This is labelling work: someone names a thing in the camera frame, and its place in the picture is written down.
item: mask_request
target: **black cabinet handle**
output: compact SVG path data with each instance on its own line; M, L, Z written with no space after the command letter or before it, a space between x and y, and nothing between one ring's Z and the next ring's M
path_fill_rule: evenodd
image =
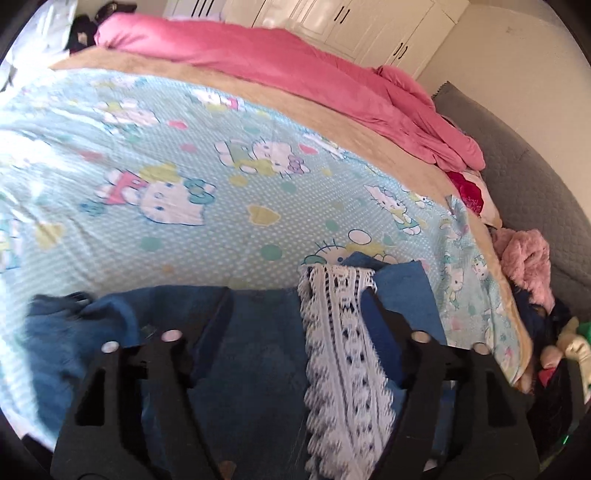
M396 49L396 51L394 53L392 53L392 55L395 57L396 54L400 51L400 49L402 48L402 46L404 45L404 43L401 43L398 48Z
M398 59L400 60L402 57L404 57L404 54L406 53L406 51L408 50L408 45L406 47L404 47L404 51L400 54L400 56L398 57Z
M207 9L207 13L205 14L206 17L209 17L209 12L211 11L212 7L213 7L213 3L215 0L212 0L212 2L209 4L209 8Z
M345 21L345 18L347 18L347 15L349 15L349 12L351 12L351 9L349 8L347 10L347 13L345 13L345 16L343 17L343 19L339 22L339 24L342 24Z
M197 11L197 7L199 6L199 0L197 0L195 2L195 7L193 8L193 12L191 13L191 17L195 14L195 12Z
M336 19L337 19L337 18L339 17L339 15L340 15L340 14L343 12L343 9L344 9L344 8L345 8L345 6L343 5L343 6L340 8L340 10L339 10L339 13L337 13L337 14L336 14L336 17L335 17L335 19L333 20L333 22L336 22Z

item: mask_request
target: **metal screw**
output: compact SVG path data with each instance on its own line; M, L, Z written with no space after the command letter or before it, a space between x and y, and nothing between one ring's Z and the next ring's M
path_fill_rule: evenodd
M167 330L160 336L160 338L163 342L176 342L182 336L183 333L180 330Z
M485 343L475 343L472 345L472 349L480 355L488 355L491 352L491 349Z
M411 334L411 338L418 343L429 343L431 341L431 335L422 330L417 330Z
M119 349L119 343L117 342L106 342L100 347L100 351L103 353L113 353Z

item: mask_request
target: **pink fluffy cloth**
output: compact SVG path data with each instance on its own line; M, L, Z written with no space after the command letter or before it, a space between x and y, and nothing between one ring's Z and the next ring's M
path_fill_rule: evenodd
M493 232L492 243L503 273L530 292L530 303L542 305L550 313L555 303L550 288L550 246L540 231L501 228Z

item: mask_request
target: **cartoon cat print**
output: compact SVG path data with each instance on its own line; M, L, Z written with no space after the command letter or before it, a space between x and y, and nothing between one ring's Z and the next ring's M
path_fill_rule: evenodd
M137 134L139 127L153 127L159 123L153 112L139 108L137 100L101 102L95 112L103 115L103 123L111 134Z
M215 198L214 185L201 179L147 182L130 171L111 170L108 184L95 193L106 205L135 205L149 220L174 225L203 225L203 209Z
M244 111L244 100L241 98L226 97L212 90L194 88L191 95L203 106L213 111L236 110Z
M345 159L347 151L344 148L340 148L335 142L328 140L328 138L322 137L319 134L304 134L304 138L326 150L333 158L337 160Z
M249 145L240 140L229 140L217 142L215 149L225 166L238 168L244 173L271 177L310 172L304 161L294 155L291 146L284 142L261 139Z
M348 234L350 242L345 246L338 245L333 239L331 244L316 244L318 250L304 259L304 264L320 263L323 265L340 265L355 252L361 252L373 257L380 262L397 264L398 260L389 255L385 246L380 242L373 241L371 236L363 231L354 229Z
M393 193L379 186L366 185L365 189L373 197L378 205L392 214L396 227L407 235L418 235L421 226L407 215L406 205L400 202Z
M400 188L404 193L408 194L408 198L410 198L417 207L426 208L427 205L433 206L433 201L430 200L428 197L419 195L418 193L411 191L411 189L406 188L404 185L400 185Z
M463 269L452 266L452 256L446 252L443 255L444 274L448 283L445 289L445 300L451 304L454 309L459 310L460 303L458 301L458 294L464 286L464 271Z
M447 239L453 242L455 247L460 248L464 232L457 227L455 221L452 221L450 218L443 218L439 223L439 229Z
M481 282L489 278L488 266L482 254L477 255L472 259L472 270Z

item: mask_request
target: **white wall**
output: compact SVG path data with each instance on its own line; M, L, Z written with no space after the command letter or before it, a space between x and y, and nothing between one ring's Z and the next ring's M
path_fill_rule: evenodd
M99 8L106 4L109 0L78 0L78 14L87 14L90 18L94 18ZM136 10L138 13L147 15L156 15L161 17L166 7L166 0L128 0L129 3L138 5Z
M447 80L529 142L591 219L591 67L548 5L472 0L418 79L430 93Z

